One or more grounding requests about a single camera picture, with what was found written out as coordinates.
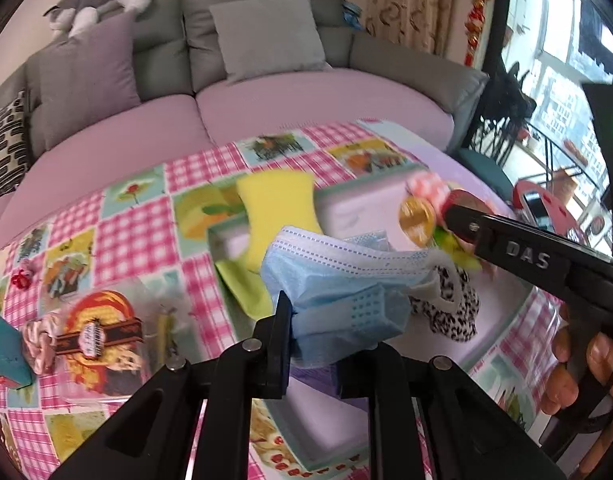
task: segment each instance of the mask ear loop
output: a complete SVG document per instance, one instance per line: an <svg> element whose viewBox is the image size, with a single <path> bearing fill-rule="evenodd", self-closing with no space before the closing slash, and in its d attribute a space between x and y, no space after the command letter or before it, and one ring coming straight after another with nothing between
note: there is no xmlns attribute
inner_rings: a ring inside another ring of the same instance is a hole
<svg viewBox="0 0 613 480"><path fill-rule="evenodd" d="M430 249L425 258L425 266L430 267L429 270L434 274L433 279L423 285L411 287L409 296L413 296L416 300L429 301L429 303L442 312L455 314L464 299L462 282L460 281L456 264L453 263L451 257L444 251ZM445 267L448 271L449 279L453 283L453 301L445 300L440 296L440 275L435 271L434 267Z"/></svg>

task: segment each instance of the face mask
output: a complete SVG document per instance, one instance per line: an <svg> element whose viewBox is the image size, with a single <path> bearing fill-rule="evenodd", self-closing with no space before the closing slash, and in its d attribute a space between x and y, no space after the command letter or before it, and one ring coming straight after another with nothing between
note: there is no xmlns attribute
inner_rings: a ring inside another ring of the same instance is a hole
<svg viewBox="0 0 613 480"><path fill-rule="evenodd" d="M460 283L450 257L439 250L378 251L285 227L267 249L260 276L273 304L281 290L293 304L293 364L315 368L403 333L409 296L456 312L462 290L456 287L452 301L442 299L436 266Z"/></svg>

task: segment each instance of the patterned curtain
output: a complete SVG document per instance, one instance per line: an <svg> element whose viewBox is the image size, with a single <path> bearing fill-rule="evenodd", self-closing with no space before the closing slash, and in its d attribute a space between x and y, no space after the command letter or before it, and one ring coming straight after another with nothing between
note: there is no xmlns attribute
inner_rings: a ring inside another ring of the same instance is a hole
<svg viewBox="0 0 613 480"><path fill-rule="evenodd" d="M453 0L369 0L372 36L443 56Z"/></svg>

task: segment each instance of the gray sofa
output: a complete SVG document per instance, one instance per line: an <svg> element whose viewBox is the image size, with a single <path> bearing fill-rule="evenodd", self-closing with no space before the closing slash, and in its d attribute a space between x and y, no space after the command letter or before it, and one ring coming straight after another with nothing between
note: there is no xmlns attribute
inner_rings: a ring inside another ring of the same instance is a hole
<svg viewBox="0 0 613 480"><path fill-rule="evenodd" d="M227 142L358 118L393 120L440 150L459 147L484 73L346 27L343 0L311 0L334 67L227 84L208 6L232 0L154 0L134 26L142 104L46 150L39 54L0 87L0 107L27 89L34 163L0 197L0 249L37 222L115 181Z"/></svg>

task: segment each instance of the screw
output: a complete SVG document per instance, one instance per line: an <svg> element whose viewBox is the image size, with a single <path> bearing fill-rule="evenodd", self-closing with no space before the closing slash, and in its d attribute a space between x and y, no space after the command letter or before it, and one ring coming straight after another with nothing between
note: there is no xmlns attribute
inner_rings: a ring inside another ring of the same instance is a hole
<svg viewBox="0 0 613 480"><path fill-rule="evenodd" d="M444 355L439 355L437 357L434 357L432 362L433 362L433 366L435 366L438 370L442 370L444 372L446 370L451 370L451 367L453 366L451 359L449 359L448 357Z"/></svg>
<svg viewBox="0 0 613 480"><path fill-rule="evenodd" d="M172 354L167 358L165 365L172 372L177 372L178 370L182 370L184 368L184 365L186 365L186 359L181 355Z"/></svg>
<svg viewBox="0 0 613 480"><path fill-rule="evenodd" d="M262 348L262 341L254 337L245 339L242 341L242 348L244 348L247 352L255 352L256 350Z"/></svg>

